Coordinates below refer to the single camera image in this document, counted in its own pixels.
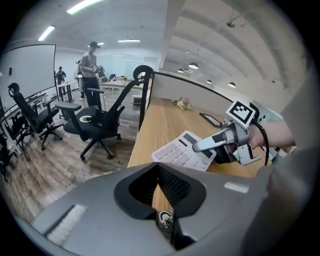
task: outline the glass wall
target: glass wall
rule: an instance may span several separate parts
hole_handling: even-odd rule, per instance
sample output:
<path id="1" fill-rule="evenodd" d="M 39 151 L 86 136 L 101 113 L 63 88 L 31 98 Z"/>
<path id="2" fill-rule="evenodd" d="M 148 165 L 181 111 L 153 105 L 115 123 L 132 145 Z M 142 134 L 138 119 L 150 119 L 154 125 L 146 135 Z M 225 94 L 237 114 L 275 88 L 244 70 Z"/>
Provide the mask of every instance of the glass wall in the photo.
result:
<path id="1" fill-rule="evenodd" d="M 115 74 L 116 77 L 126 76 L 128 80 L 133 80 L 133 72 L 136 67 L 148 65 L 155 70 L 158 58 L 139 55 L 108 55 L 97 56 L 96 63 L 104 67 L 104 73 L 107 78 L 111 74 Z"/>

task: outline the human hand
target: human hand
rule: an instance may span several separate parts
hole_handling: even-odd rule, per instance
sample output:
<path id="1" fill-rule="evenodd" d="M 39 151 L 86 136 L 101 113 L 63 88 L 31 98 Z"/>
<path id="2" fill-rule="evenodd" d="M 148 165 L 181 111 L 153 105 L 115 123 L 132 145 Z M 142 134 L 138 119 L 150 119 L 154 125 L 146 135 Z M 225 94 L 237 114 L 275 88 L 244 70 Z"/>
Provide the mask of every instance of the human hand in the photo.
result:
<path id="1" fill-rule="evenodd" d="M 261 131 L 255 125 L 249 126 L 249 144 L 252 150 L 257 147 L 264 146 L 264 137 L 262 136 Z"/>

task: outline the wooden desk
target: wooden desk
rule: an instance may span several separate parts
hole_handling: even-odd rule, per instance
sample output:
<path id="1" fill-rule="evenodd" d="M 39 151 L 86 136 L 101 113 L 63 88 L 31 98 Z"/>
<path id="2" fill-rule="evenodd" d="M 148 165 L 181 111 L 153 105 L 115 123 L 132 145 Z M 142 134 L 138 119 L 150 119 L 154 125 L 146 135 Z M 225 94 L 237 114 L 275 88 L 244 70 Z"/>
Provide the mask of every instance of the wooden desk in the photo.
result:
<path id="1" fill-rule="evenodd" d="M 119 89 L 119 94 L 121 94 L 122 90 L 129 84 L 130 82 L 126 82 L 125 84 L 123 81 L 117 80 L 117 81 L 110 81 L 110 82 L 101 82 L 99 83 L 99 86 L 102 89 L 106 88 L 111 88 L 111 89 Z M 136 91 L 142 91 L 144 85 L 142 84 L 141 86 L 134 86 L 132 87 L 131 90 L 136 90 Z"/>
<path id="2" fill-rule="evenodd" d="M 181 110 L 170 100 L 153 97 L 138 133 L 128 167 L 153 162 L 151 154 L 174 140 L 185 130 L 202 139 L 220 131 L 219 128 L 215 128 L 200 116 L 200 112 L 210 114 L 219 121 L 223 119 L 220 115 L 196 108 Z M 237 162 L 211 164 L 207 172 L 254 178 L 258 169 L 264 165 L 265 153 L 261 148 L 256 148 L 253 155 L 260 156 L 262 159 L 247 166 L 242 166 Z M 152 207 L 157 211 L 172 210 L 159 186 L 154 192 Z"/>

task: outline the black pants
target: black pants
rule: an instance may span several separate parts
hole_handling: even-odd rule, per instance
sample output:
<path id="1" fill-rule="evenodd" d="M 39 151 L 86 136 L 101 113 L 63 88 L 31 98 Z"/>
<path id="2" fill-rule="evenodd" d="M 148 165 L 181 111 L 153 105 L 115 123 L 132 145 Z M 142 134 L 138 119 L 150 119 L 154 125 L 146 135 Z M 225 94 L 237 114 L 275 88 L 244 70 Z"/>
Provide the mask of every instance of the black pants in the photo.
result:
<path id="1" fill-rule="evenodd" d="M 96 77 L 83 77 L 84 93 L 89 107 L 98 106 L 101 110 L 100 94 L 87 91 L 88 88 L 99 89 L 98 79 Z"/>
<path id="2" fill-rule="evenodd" d="M 62 87 L 63 90 L 63 95 L 66 96 L 66 89 L 64 87 Z M 62 96 L 62 91 L 61 91 L 61 87 L 59 88 L 59 96 Z"/>
<path id="3" fill-rule="evenodd" d="M 85 91 L 81 91 L 81 99 L 85 98 Z"/>

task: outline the table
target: table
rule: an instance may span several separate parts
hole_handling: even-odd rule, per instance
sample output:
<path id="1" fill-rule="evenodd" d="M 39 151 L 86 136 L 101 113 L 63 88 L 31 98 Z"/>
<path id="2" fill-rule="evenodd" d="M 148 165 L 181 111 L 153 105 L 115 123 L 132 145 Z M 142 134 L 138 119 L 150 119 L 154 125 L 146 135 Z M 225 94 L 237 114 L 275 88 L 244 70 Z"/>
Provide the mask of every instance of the table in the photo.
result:
<path id="1" fill-rule="evenodd" d="M 123 89 L 129 84 L 130 82 L 126 82 L 124 84 L 123 81 L 121 80 L 117 80 L 117 81 L 110 81 L 110 82 L 101 82 L 99 83 L 99 86 L 100 86 L 100 89 L 101 90 L 106 90 L 107 88 L 111 88 L 112 89 L 112 93 L 114 91 L 114 89 L 119 89 L 119 95 L 122 93 Z M 141 84 L 140 86 L 133 86 L 131 88 L 131 90 L 134 90 L 134 91 L 140 91 L 142 92 L 142 89 L 144 88 L 144 85 Z M 105 103 L 105 97 L 103 96 L 102 97 L 102 101 L 103 101 L 103 106 L 104 106 L 104 110 L 106 110 L 106 103 Z"/>
<path id="2" fill-rule="evenodd" d="M 212 126 L 200 116 L 200 112 L 212 115 L 218 121 L 224 119 L 223 116 L 197 108 L 181 110 L 173 105 L 171 100 L 152 97 L 137 135 L 128 168 L 153 162 L 151 154 L 174 140 L 185 130 L 202 139 L 220 131 L 219 128 Z M 253 155 L 262 157 L 262 159 L 246 166 L 237 162 L 211 164 L 207 172 L 254 178 L 258 169 L 265 163 L 265 153 L 257 147 L 253 151 Z M 157 211 L 172 211 L 171 205 L 159 186 L 154 191 L 152 207 Z"/>
<path id="3" fill-rule="evenodd" d="M 44 99 L 44 102 L 45 102 L 45 103 L 47 102 L 47 94 L 46 94 L 46 93 L 42 93 L 42 94 L 40 94 L 39 96 L 36 96 L 36 97 L 30 99 L 30 100 L 28 100 L 26 103 L 27 103 L 28 105 L 32 105 L 32 104 L 34 104 L 36 101 L 40 100 L 40 108 L 41 108 L 41 110 L 43 111 L 43 110 L 44 110 L 44 106 L 43 106 L 43 104 L 42 104 L 42 99 Z M 14 111 L 12 111 L 12 112 L 10 112 L 10 113 L 8 113 L 8 114 L 4 113 L 4 116 L 5 116 L 6 120 L 8 121 L 10 118 L 14 117 L 19 111 L 20 111 L 20 108 L 17 107 Z M 7 124 L 7 123 L 6 123 L 5 118 L 2 117 L 2 118 L 0 119 L 0 124 L 1 124 L 1 127 L 2 127 L 2 129 L 3 129 L 3 131 L 4 131 L 5 135 L 6 135 L 6 137 L 7 137 L 7 143 L 14 148 L 14 150 L 17 152 L 17 154 L 22 155 L 22 152 L 21 152 L 19 146 L 16 144 L 16 140 L 10 136 L 10 133 L 9 133 L 9 131 L 7 130 L 7 127 L 6 127 L 6 124 Z"/>
<path id="4" fill-rule="evenodd" d="M 71 88 L 70 88 L 70 85 L 73 85 L 77 83 L 76 81 L 74 82 L 63 82 L 59 85 L 57 85 L 56 87 L 57 88 L 62 88 L 62 87 L 66 87 L 66 94 L 68 95 L 68 100 L 70 103 L 72 103 L 74 100 L 72 99 L 72 95 L 71 95 Z M 64 102 L 64 95 L 63 95 L 63 92 L 61 90 L 61 101 Z"/>

